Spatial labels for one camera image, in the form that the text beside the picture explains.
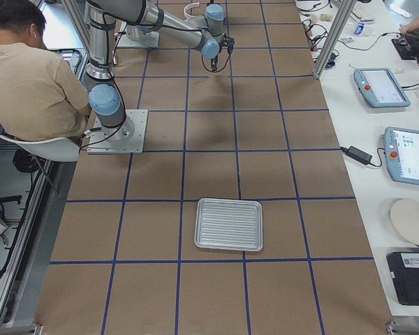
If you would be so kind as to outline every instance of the aluminum tray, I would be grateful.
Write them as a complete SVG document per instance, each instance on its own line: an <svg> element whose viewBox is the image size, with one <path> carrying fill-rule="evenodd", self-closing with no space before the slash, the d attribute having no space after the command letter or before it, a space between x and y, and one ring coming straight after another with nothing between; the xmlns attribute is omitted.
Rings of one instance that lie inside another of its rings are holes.
<svg viewBox="0 0 419 335"><path fill-rule="evenodd" d="M241 251L263 248L262 207L257 201L200 199L196 246Z"/></svg>

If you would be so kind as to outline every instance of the chair leg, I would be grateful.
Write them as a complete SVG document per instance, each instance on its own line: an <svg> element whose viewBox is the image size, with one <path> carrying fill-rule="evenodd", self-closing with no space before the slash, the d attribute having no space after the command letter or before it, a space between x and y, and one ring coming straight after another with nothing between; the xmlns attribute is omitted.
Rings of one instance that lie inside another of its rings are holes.
<svg viewBox="0 0 419 335"><path fill-rule="evenodd" d="M39 168L41 169L43 175L45 176L45 178L48 180L48 182L51 185L51 188L53 189L53 191L59 196L59 191L57 190L57 188L54 186L51 178L48 176L48 173L45 171L45 168L42 166L41 160L39 159L39 157L37 157L36 155L34 155L34 159L37 162L37 165L39 165Z"/></svg>

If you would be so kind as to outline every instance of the monitor screen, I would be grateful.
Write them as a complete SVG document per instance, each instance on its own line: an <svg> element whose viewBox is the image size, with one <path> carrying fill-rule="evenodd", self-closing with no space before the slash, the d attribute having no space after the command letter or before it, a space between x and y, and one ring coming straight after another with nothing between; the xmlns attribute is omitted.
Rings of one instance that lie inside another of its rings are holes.
<svg viewBox="0 0 419 335"><path fill-rule="evenodd" d="M378 102L401 103L406 101L386 70L364 70L362 73Z"/></svg>
<svg viewBox="0 0 419 335"><path fill-rule="evenodd" d="M419 133L393 131L399 151L400 175L419 180Z"/></svg>

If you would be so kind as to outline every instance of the metal base plate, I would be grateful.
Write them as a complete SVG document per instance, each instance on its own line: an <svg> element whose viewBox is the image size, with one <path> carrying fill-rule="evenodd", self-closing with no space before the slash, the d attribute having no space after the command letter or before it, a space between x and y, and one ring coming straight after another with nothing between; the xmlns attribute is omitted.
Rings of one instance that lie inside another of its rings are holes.
<svg viewBox="0 0 419 335"><path fill-rule="evenodd" d="M93 144L87 147L89 154L128 154L133 152L141 154L142 148L145 145L146 125L147 125L147 110L126 110L127 117L133 121L135 131L132 137L125 143L121 143L117 147L113 143L103 141L98 144ZM101 123L96 118L94 127L101 127ZM90 138L91 142L98 142L104 139L102 133L96 133Z"/></svg>
<svg viewBox="0 0 419 335"><path fill-rule="evenodd" d="M148 47L158 47L159 39L160 34L156 31L145 35L145 38L141 41L130 40L126 35L123 35L118 42L118 48L147 49Z"/></svg>

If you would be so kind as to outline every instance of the white cable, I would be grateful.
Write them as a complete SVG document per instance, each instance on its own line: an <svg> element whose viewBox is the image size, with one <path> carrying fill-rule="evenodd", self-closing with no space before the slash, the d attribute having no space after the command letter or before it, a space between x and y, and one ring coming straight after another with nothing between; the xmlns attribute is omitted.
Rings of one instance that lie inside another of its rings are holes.
<svg viewBox="0 0 419 335"><path fill-rule="evenodd" d="M190 17L195 17L194 15L188 14L187 12L188 12L189 9L198 8L198 7L200 7L200 2L190 3L190 4L186 5L183 8L183 14L184 14L185 18L189 19Z"/></svg>

